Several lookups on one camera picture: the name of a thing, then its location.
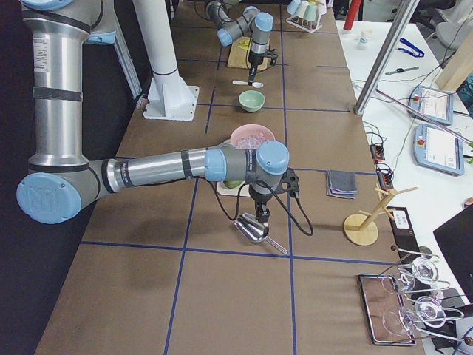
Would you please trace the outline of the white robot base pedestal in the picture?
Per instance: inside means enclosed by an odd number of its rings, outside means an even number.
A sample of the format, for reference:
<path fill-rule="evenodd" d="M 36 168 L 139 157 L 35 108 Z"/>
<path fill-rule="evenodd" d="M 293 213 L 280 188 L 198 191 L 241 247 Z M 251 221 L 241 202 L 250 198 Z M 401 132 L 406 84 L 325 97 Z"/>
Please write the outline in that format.
<path fill-rule="evenodd" d="M 152 81 L 143 113 L 146 119 L 191 121 L 200 89 L 180 76 L 164 1 L 133 2 L 149 58 Z"/>

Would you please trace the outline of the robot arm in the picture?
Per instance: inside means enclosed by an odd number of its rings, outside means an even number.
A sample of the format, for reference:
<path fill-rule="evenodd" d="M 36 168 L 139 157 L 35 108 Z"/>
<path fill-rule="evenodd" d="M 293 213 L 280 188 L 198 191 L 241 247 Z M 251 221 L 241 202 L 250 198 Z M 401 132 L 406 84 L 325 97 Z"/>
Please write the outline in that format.
<path fill-rule="evenodd" d="M 253 86 L 258 67 L 263 60 L 268 58 L 271 67 L 277 62 L 278 54 L 269 45 L 273 16 L 254 6 L 248 6 L 239 18 L 233 20 L 227 14 L 231 3 L 231 1 L 207 1 L 205 14 L 217 26 L 217 38 L 223 47 L 230 46 L 243 36 L 249 37 L 248 84 Z"/>
<path fill-rule="evenodd" d="M 199 88 L 188 85 L 177 65 L 164 1 L 22 1 L 21 17 L 33 42 L 35 143 L 16 200 L 33 220 L 45 224 L 74 218 L 95 201 L 139 186 L 203 178 L 242 181 L 256 212 L 276 195 L 287 176 L 290 153 L 278 141 L 258 149 L 229 143 L 144 158 L 116 158 L 142 90 L 131 61 L 105 63 L 105 83 L 88 71 L 92 56 L 115 56 L 126 46 L 120 28 L 126 10 L 140 58 L 151 70 L 146 118 L 192 121 Z"/>

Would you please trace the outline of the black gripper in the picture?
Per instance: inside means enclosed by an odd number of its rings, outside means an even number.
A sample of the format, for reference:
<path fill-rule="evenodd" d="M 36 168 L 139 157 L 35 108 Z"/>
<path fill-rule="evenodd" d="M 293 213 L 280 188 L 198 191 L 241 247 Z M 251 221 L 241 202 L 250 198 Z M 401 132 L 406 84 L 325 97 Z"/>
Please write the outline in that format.
<path fill-rule="evenodd" d="M 270 217 L 268 201 L 273 197 L 272 189 L 252 183 L 248 191 L 255 204 L 256 220 L 258 222 L 262 221 L 263 223 L 267 223 Z"/>
<path fill-rule="evenodd" d="M 250 64 L 250 73 L 248 75 L 248 86 L 252 87 L 256 83 L 256 72 L 258 66 L 263 62 L 263 54 L 250 51 L 248 55 L 248 62 Z"/>

